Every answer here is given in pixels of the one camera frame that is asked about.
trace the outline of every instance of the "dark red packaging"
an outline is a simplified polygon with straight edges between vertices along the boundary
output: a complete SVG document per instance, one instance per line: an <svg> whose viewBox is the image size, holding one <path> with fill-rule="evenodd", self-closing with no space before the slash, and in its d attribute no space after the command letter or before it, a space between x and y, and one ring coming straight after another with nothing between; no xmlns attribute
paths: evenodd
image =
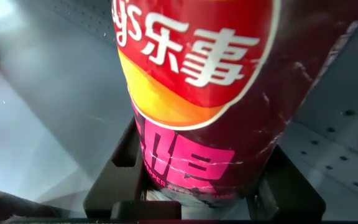
<svg viewBox="0 0 358 224"><path fill-rule="evenodd" d="M358 28L358 0L113 0L112 14L147 171L209 201L255 184Z"/></svg>

